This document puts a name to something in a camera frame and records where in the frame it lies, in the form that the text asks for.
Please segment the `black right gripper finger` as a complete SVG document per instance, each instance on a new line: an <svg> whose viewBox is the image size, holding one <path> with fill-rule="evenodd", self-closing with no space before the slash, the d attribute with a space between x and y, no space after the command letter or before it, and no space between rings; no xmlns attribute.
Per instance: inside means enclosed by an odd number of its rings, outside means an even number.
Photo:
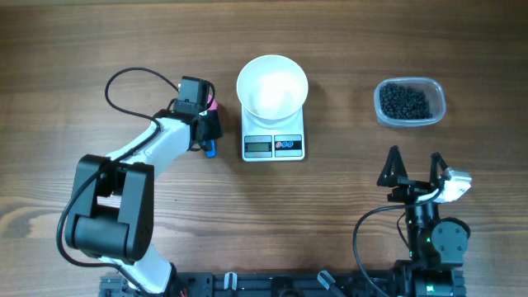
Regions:
<svg viewBox="0 0 528 297"><path fill-rule="evenodd" d="M376 182L377 186L399 186L408 183L408 174L397 145L389 149L384 168Z"/></svg>
<svg viewBox="0 0 528 297"><path fill-rule="evenodd" d="M429 182L432 186L439 186L440 175L448 168L446 162L440 153L435 152L431 155L431 168Z"/></svg>

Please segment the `white bowl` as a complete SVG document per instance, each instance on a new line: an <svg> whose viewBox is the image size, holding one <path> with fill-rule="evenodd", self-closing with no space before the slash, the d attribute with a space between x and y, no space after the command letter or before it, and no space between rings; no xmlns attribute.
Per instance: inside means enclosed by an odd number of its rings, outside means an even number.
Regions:
<svg viewBox="0 0 528 297"><path fill-rule="evenodd" d="M244 129L294 130L302 123L309 82L294 60L268 54L243 67L236 92L242 106Z"/></svg>

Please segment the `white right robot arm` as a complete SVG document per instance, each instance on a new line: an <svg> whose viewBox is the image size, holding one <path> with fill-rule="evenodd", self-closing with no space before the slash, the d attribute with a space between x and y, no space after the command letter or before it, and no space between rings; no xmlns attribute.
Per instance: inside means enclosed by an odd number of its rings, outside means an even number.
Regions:
<svg viewBox="0 0 528 297"><path fill-rule="evenodd" d="M470 228L462 220L442 218L441 204L454 202L471 187L468 172L448 166L439 153L431 156L428 181L408 177L398 147L389 149L377 181L392 189L388 201L405 206L408 261L398 260L391 269L384 291L389 296L467 295L463 272Z"/></svg>

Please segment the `pink scoop with blue handle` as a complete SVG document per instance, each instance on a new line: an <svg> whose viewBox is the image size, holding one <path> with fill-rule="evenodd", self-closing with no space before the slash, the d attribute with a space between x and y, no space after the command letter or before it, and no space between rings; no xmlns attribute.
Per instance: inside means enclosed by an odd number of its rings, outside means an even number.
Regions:
<svg viewBox="0 0 528 297"><path fill-rule="evenodd" d="M215 99L213 98L212 95L209 95L209 97L208 97L208 104L210 105L210 107L208 108L207 112L208 111L217 110L218 104L217 104L217 102L215 101ZM205 151L206 157L207 158L214 158L216 156L216 154L217 154L215 140L214 139L206 140L205 141L205 147L206 147L206 151Z"/></svg>

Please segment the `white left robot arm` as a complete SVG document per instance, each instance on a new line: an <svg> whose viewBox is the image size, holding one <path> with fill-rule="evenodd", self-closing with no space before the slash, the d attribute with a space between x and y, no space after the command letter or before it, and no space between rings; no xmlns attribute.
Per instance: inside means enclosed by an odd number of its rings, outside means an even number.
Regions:
<svg viewBox="0 0 528 297"><path fill-rule="evenodd" d="M61 256L75 266L72 248L92 258L90 268L110 267L135 296L185 296L175 265L152 244L154 181L187 152L216 155L222 137L215 87L184 76L167 108L147 116L150 126L123 148L106 156L87 154L77 165L73 192L57 226Z"/></svg>

